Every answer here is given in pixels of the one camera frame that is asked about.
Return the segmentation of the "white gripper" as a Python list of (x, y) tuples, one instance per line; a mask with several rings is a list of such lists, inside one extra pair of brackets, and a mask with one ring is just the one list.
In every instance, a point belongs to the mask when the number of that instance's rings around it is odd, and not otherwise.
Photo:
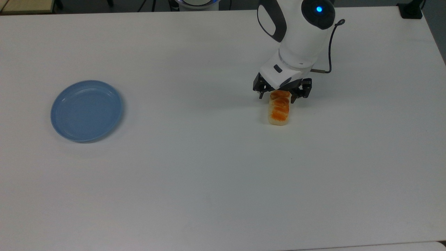
[(260, 68), (256, 75), (252, 90), (259, 94), (259, 99), (267, 92), (274, 90), (290, 90), (291, 104), (298, 98), (307, 98), (312, 89), (312, 79), (305, 78), (312, 68), (292, 67), (284, 62), (279, 55), (273, 55)]

